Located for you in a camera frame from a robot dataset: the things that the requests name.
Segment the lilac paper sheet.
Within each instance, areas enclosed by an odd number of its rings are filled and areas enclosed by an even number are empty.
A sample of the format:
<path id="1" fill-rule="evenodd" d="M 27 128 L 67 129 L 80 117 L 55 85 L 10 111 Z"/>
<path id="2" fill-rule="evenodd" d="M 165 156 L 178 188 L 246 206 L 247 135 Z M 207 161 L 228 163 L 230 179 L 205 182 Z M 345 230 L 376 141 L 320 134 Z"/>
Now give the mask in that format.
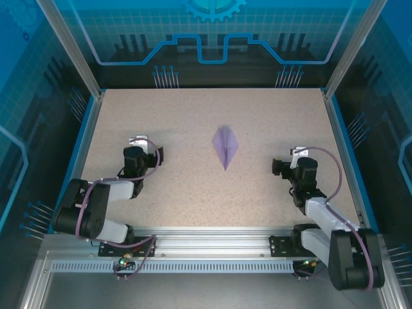
<path id="1" fill-rule="evenodd" d="M 218 128 L 212 142 L 220 162 L 226 171 L 239 147 L 236 136 L 230 127 L 222 126 Z"/>

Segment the aluminium cross beam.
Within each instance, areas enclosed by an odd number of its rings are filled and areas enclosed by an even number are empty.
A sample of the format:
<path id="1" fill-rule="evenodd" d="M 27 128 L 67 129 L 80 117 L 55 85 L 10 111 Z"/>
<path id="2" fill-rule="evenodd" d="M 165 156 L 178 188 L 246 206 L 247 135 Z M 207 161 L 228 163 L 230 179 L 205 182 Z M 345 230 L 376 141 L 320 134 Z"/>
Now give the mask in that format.
<path id="1" fill-rule="evenodd" d="M 292 227 L 136 227 L 136 236 L 155 235 L 154 260 L 269 260 L 270 236 Z M 67 234 L 44 237 L 39 259 L 96 260 L 98 248 Z"/>

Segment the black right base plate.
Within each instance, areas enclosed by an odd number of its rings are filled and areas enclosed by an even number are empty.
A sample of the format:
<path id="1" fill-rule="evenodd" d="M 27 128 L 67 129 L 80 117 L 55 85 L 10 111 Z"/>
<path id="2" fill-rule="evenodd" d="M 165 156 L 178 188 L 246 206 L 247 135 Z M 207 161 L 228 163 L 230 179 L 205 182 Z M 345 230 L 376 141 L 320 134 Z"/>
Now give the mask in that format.
<path id="1" fill-rule="evenodd" d="M 315 255 L 306 250 L 300 241 L 290 236 L 270 236 L 268 238 L 270 255 L 273 258 L 314 258 Z"/>

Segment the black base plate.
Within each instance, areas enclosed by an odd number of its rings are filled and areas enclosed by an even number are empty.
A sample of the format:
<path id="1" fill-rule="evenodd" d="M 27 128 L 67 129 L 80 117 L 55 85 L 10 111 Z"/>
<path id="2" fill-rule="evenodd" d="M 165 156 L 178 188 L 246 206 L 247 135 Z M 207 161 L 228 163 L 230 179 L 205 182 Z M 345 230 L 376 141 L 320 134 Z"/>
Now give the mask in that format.
<path id="1" fill-rule="evenodd" d="M 306 250 L 300 241 L 290 236 L 270 236 L 268 238 L 270 255 L 273 258 L 314 258 L 315 255 Z"/>
<path id="2" fill-rule="evenodd" d="M 147 250 L 149 249 L 151 241 L 144 243 L 143 245 L 133 247 L 133 248 L 118 248 L 108 244 L 101 243 L 98 249 L 99 257 L 111 257 L 111 258 L 120 258 L 125 254 L 131 254 L 134 258 L 143 258 Z"/>

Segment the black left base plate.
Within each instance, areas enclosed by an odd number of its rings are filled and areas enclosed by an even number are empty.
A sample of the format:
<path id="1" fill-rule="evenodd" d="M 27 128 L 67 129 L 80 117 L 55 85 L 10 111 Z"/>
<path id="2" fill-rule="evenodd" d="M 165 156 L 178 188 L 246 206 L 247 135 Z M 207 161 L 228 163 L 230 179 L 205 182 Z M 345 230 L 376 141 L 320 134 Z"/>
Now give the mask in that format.
<path id="1" fill-rule="evenodd" d="M 108 244 L 101 243 L 98 249 L 99 257 L 111 257 L 111 258 L 120 258 L 125 254 L 131 254 L 134 258 L 143 258 L 147 250 L 149 249 L 151 241 L 144 243 L 143 245 L 133 247 L 133 248 L 118 248 Z"/>

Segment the aluminium frame post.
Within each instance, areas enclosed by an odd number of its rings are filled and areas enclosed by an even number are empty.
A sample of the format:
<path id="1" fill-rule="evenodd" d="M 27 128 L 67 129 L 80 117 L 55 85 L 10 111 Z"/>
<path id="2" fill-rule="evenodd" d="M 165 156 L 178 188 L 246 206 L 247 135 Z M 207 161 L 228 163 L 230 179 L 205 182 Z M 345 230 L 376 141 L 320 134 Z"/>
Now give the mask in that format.
<path id="1" fill-rule="evenodd" d="M 324 97 L 326 99 L 331 99 L 339 87 L 339 84 L 342 82 L 359 50 L 365 43 L 366 38 L 370 34 L 371 29 L 376 23 L 376 20 L 378 19 L 386 3 L 387 0 L 371 0 L 370 5 L 366 9 L 349 44 L 347 45 L 340 61 L 338 62 L 324 89 Z"/>
<path id="2" fill-rule="evenodd" d="M 74 36 L 53 0 L 36 0 L 44 16 L 68 54 L 75 69 L 94 99 L 100 100 L 102 92 Z"/>

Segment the aluminium lower frame rail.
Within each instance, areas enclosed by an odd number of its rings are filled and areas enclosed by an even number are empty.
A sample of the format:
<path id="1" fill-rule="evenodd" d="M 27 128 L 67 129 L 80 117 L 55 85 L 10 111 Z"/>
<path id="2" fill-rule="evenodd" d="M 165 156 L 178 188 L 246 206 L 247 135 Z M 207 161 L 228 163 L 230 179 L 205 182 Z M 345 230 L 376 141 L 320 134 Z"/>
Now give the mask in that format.
<path id="1" fill-rule="evenodd" d="M 383 307 L 385 309 L 407 309 L 407 301 L 402 293 L 392 262 L 388 256 L 382 258 L 382 266 L 385 283 L 380 289 L 380 301 Z"/>
<path id="2" fill-rule="evenodd" d="M 18 309 L 40 309 L 46 295 L 51 276 L 52 260 L 47 257 L 36 259 L 33 270 Z"/>

